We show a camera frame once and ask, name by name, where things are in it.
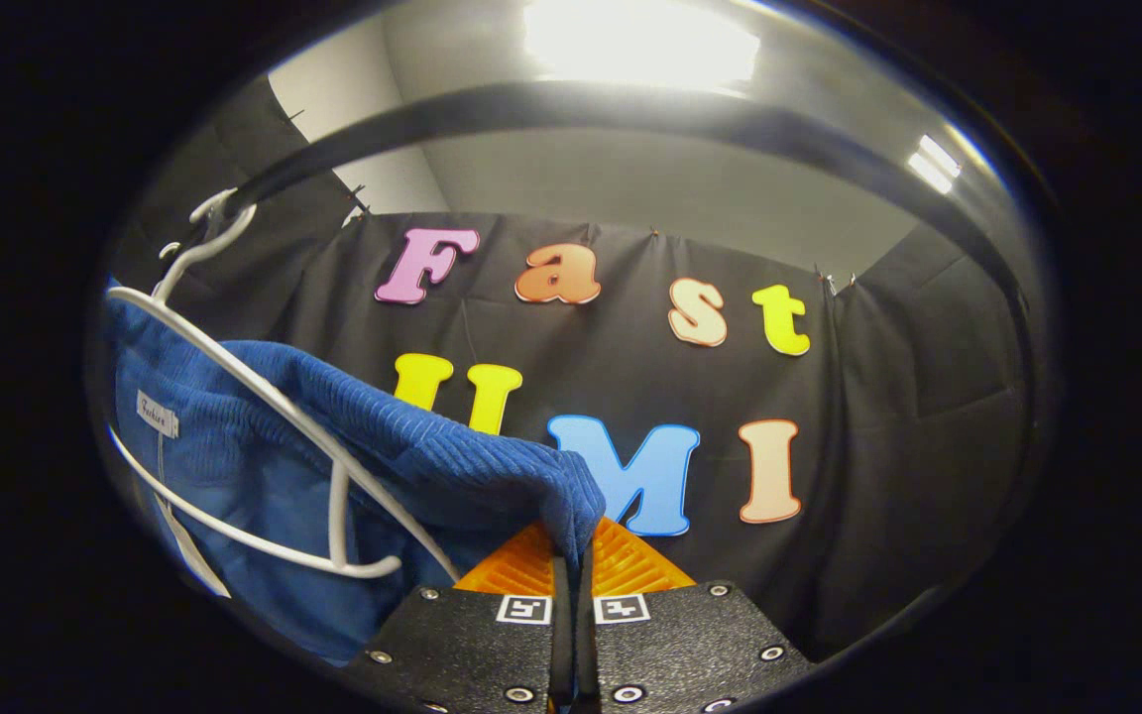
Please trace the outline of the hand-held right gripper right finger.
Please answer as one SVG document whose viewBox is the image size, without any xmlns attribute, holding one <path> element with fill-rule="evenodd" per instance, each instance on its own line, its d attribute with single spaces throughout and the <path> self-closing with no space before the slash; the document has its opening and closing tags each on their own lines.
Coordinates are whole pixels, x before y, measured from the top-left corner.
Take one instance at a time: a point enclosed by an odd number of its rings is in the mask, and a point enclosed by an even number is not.
<svg viewBox="0 0 1142 714">
<path fill-rule="evenodd" d="M 600 521 L 577 592 L 577 711 L 755 711 L 813 668 L 735 583 L 694 580 Z"/>
</svg>

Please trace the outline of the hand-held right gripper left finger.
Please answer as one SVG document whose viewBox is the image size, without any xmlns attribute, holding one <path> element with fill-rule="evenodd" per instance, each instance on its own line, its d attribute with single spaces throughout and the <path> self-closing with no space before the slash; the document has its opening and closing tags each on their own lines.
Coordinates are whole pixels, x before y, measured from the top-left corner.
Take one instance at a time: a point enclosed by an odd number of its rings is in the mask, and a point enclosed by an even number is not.
<svg viewBox="0 0 1142 714">
<path fill-rule="evenodd" d="M 574 629 L 566 559 L 534 523 L 453 586 L 415 587 L 343 677 L 394 713 L 557 713 Z"/>
</svg>

